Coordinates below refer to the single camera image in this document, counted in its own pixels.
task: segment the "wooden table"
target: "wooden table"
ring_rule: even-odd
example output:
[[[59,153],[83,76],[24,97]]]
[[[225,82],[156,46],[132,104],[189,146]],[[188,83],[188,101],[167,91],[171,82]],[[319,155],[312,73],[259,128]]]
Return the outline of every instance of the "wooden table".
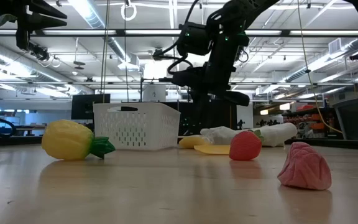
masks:
[[[0,223],[358,223],[358,151],[317,150],[332,170],[327,191],[280,186],[283,148],[251,162],[183,149],[67,162],[0,147]]]

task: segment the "basket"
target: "basket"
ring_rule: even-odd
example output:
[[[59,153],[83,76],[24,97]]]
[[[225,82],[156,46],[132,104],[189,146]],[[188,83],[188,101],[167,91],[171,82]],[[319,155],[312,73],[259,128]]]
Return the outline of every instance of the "basket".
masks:
[[[93,113],[95,136],[109,137],[116,149],[158,150],[177,145],[180,112],[162,103],[94,104]]]

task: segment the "red strawberry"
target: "red strawberry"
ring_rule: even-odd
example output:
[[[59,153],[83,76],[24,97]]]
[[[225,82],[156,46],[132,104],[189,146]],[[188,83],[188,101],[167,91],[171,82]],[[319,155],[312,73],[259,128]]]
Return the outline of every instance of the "red strawberry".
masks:
[[[235,161],[249,161],[259,156],[262,141],[254,133],[243,131],[234,136],[229,157]]]

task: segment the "pink object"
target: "pink object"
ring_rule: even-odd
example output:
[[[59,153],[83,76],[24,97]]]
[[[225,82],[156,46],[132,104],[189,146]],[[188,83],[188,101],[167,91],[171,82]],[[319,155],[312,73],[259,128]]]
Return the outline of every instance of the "pink object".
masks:
[[[282,185],[326,190],[331,186],[331,171],[324,157],[304,142],[294,142],[277,178]]]
[[[262,141],[254,133],[243,131],[234,136],[229,157],[235,161],[249,161],[259,156]]]

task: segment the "black monitor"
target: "black monitor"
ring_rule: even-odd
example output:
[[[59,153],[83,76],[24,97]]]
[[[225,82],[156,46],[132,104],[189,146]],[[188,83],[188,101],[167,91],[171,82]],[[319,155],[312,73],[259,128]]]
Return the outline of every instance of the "black monitor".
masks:
[[[93,119],[93,105],[95,103],[110,103],[110,94],[73,96],[71,119]]]

